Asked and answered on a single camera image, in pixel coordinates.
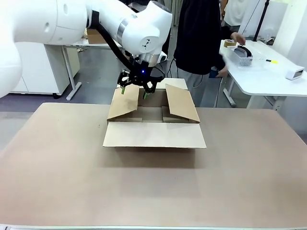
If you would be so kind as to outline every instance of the white pillar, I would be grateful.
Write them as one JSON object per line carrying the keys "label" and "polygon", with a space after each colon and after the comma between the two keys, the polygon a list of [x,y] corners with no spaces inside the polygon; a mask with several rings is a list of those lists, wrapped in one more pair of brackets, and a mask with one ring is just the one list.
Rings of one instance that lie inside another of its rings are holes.
{"label": "white pillar", "polygon": [[[289,4],[273,48],[307,69],[307,0]],[[307,98],[288,97],[280,114],[297,133],[307,134]]]}

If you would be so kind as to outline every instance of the brown tape roll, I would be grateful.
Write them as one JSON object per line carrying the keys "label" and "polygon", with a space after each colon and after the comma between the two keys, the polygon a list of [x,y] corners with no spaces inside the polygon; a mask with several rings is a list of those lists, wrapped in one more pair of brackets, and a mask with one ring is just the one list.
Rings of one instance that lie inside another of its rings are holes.
{"label": "brown tape roll", "polygon": [[227,48],[228,46],[236,46],[236,42],[234,40],[225,40],[224,47]]}

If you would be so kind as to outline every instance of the caster wheel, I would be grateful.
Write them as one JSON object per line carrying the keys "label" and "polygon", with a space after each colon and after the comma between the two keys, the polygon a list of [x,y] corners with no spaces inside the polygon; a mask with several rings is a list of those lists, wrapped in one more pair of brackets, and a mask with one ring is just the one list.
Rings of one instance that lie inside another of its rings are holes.
{"label": "caster wheel", "polygon": [[52,96],[53,96],[53,99],[59,99],[59,98],[61,98],[61,95],[57,95],[56,93],[53,93]]}

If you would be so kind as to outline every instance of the brown table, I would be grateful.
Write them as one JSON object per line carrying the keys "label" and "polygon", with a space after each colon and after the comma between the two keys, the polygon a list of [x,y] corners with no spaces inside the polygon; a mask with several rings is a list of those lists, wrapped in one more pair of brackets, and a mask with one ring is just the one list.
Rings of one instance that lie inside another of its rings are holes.
{"label": "brown table", "polygon": [[0,223],[307,227],[307,147],[276,112],[202,108],[207,149],[127,149],[102,147],[108,109],[33,114],[0,157]]}

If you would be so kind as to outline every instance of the white shirt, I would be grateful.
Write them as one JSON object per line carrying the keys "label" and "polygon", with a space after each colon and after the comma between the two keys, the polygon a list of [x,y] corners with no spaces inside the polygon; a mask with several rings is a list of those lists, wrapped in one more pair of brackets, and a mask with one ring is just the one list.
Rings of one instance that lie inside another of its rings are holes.
{"label": "white shirt", "polygon": [[249,0],[228,0],[224,20],[230,26],[241,25]]}

